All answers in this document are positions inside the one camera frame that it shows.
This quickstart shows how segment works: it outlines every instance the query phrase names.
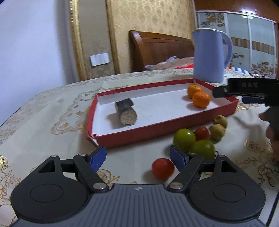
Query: red cloth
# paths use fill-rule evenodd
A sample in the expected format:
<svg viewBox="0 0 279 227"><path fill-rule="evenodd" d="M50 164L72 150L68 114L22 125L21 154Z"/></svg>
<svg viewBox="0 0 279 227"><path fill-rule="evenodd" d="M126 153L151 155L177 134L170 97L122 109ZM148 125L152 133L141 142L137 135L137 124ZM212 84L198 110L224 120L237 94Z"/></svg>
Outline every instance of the red cloth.
<svg viewBox="0 0 279 227"><path fill-rule="evenodd" d="M194 68L194 64L191 64L191 65L188 65L188 66L185 66L185 67L176 67L176 68Z"/></svg>

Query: small round fruit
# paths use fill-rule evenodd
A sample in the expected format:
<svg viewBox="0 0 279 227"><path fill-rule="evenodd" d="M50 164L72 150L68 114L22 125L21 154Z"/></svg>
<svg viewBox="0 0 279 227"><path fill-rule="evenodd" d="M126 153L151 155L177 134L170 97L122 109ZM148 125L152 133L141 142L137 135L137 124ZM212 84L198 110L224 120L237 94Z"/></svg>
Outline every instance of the small round fruit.
<svg viewBox="0 0 279 227"><path fill-rule="evenodd" d="M189 129L179 129L174 135L174 145L187 152L196 141L195 134Z"/></svg>
<svg viewBox="0 0 279 227"><path fill-rule="evenodd" d="M202 91L201 87L199 85L192 84L188 87L187 94L192 99L193 95L198 91Z"/></svg>
<svg viewBox="0 0 279 227"><path fill-rule="evenodd" d="M228 126L228 120L226 119L226 117L224 117L222 115L217 115L217 117L214 119L213 123L220 124L224 128L227 128L227 126Z"/></svg>
<svg viewBox="0 0 279 227"><path fill-rule="evenodd" d="M200 108L206 108L210 103L210 96L206 92L199 91L193 95L193 103Z"/></svg>
<svg viewBox="0 0 279 227"><path fill-rule="evenodd" d="M196 141L202 140L202 139L209 139L209 131L207 130L206 127L199 127L195 130L195 136L196 136Z"/></svg>
<svg viewBox="0 0 279 227"><path fill-rule="evenodd" d="M174 172L174 165L169 159L157 159L152 164L152 173L161 180L168 179Z"/></svg>
<svg viewBox="0 0 279 227"><path fill-rule="evenodd" d="M215 146L209 140L199 140L192 145L191 153L202 155L204 159L214 159Z"/></svg>
<svg viewBox="0 0 279 227"><path fill-rule="evenodd" d="M210 128L211 138L214 140L220 140L225 134L225 128L220 124L215 124Z"/></svg>

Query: yellow-green fruit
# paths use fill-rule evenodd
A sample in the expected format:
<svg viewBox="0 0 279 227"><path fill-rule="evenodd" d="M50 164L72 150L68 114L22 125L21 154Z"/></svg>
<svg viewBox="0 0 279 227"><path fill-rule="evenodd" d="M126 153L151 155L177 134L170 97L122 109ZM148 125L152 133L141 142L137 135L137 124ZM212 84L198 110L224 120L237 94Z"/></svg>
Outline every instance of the yellow-green fruit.
<svg viewBox="0 0 279 227"><path fill-rule="evenodd" d="M189 129L179 129L174 135L174 145L187 152L196 141L195 134Z"/></svg>
<svg viewBox="0 0 279 227"><path fill-rule="evenodd" d="M214 119L214 124L220 124L222 125L224 128L227 128L228 126L228 120L226 119L226 117L222 116L222 115L218 115L215 119Z"/></svg>
<svg viewBox="0 0 279 227"><path fill-rule="evenodd" d="M204 159L213 159L215 156L215 146L209 140L199 140L192 145L191 153L202 155Z"/></svg>
<svg viewBox="0 0 279 227"><path fill-rule="evenodd" d="M210 128L210 136L214 140L220 140L225 134L225 128L220 124L215 124Z"/></svg>

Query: wooden headboard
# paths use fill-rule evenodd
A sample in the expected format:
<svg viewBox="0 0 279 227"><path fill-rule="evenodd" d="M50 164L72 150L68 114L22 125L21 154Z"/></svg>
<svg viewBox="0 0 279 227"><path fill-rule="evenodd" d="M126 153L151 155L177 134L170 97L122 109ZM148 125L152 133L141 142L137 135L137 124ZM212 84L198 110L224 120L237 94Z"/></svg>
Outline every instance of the wooden headboard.
<svg viewBox="0 0 279 227"><path fill-rule="evenodd" d="M134 42L133 72L144 71L146 65L156 65L177 56L194 56L194 46L190 39L152 32L129 31Z"/></svg>

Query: cherry tomato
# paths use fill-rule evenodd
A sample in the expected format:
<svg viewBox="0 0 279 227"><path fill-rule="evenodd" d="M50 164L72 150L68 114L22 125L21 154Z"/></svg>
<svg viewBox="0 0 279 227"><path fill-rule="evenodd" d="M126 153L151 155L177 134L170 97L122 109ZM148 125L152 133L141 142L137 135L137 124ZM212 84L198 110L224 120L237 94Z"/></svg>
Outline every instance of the cherry tomato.
<svg viewBox="0 0 279 227"><path fill-rule="evenodd" d="M174 172L174 165L169 159L160 158L153 162L152 173L161 180L168 179Z"/></svg>
<svg viewBox="0 0 279 227"><path fill-rule="evenodd" d="M206 127L199 127L195 131L196 135L196 141L202 140L202 139L209 139L209 131Z"/></svg>

